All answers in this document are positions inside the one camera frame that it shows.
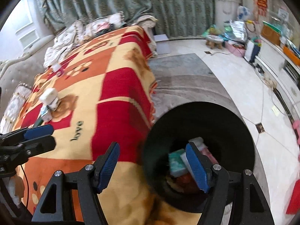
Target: drawer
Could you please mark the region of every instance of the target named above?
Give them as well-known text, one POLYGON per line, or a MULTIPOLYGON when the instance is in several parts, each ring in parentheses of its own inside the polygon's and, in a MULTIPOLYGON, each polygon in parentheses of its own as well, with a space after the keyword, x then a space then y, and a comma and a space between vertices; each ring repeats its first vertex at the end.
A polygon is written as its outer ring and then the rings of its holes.
POLYGON ((278 79, 283 83, 294 102, 300 102, 300 90, 285 70, 280 71, 278 79))
POLYGON ((279 72, 284 67, 285 58, 278 52, 278 49, 262 40, 262 46, 258 56, 277 76, 279 75, 279 72))

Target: headboard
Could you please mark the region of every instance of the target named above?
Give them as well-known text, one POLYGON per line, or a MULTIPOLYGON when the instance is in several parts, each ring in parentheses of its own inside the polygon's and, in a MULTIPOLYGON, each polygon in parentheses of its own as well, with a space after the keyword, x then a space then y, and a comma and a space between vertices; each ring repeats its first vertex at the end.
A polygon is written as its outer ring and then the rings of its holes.
POLYGON ((14 93, 14 90, 20 83, 25 83, 33 86, 35 76, 39 73, 44 73, 43 66, 44 56, 48 47, 53 46, 53 38, 48 37, 43 44, 39 43, 40 47, 34 47, 31 51, 31 56, 24 56, 24 60, 17 63, 9 63, 8 67, 4 67, 4 73, 1 73, 0 87, 2 88, 1 101, 0 101, 0 119, 7 107, 7 104, 14 93))

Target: orange box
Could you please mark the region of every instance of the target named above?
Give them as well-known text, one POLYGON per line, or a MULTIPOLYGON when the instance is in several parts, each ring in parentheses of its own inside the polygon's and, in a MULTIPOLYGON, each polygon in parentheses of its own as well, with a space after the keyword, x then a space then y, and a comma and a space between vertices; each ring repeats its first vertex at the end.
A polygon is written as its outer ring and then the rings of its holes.
POLYGON ((291 59, 294 64, 300 66, 300 59, 286 46, 283 47, 283 53, 287 55, 287 57, 291 59))
POLYGON ((280 45, 280 34, 267 25, 263 25, 260 35, 275 45, 280 45))

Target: tissue package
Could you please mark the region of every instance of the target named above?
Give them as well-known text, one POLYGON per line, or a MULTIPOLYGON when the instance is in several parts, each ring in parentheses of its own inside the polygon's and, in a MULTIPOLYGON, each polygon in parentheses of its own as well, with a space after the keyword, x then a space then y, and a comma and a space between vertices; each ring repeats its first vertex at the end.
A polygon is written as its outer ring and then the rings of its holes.
POLYGON ((170 174, 175 178, 188 173, 188 169, 180 157, 184 153, 184 149, 169 153, 170 174))

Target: blue gripper pad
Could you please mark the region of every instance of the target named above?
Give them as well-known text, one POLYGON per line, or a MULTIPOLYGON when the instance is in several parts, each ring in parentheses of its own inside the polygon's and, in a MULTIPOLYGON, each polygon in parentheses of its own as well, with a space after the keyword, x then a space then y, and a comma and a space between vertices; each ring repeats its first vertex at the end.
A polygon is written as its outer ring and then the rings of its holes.
POLYGON ((203 190, 204 193, 208 193, 210 187, 207 182, 206 171, 203 168, 199 159, 197 158, 196 153, 194 152, 190 144, 186 145, 185 153, 187 156, 188 163, 190 164, 190 168, 193 171, 195 182, 198 188, 203 190))
POLYGON ((97 192, 100 194, 104 189, 107 188, 110 178, 115 170, 117 161, 120 155, 120 145, 116 143, 112 152, 108 156, 100 174, 99 174, 99 183, 97 186, 97 192))
POLYGON ((33 140, 35 138, 39 138, 45 135, 52 135, 54 132, 54 129, 51 125, 44 125, 39 126, 36 128, 31 128, 26 131, 24 134, 24 139, 26 140, 33 140))

